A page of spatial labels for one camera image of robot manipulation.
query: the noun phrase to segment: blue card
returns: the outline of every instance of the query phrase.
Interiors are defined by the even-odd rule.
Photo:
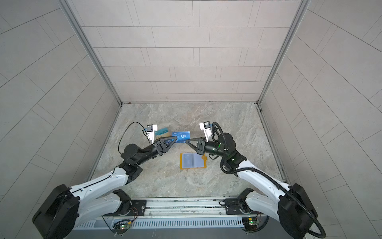
[[[190,139],[190,131],[172,132],[172,136],[176,136],[178,139],[175,143],[185,143]]]

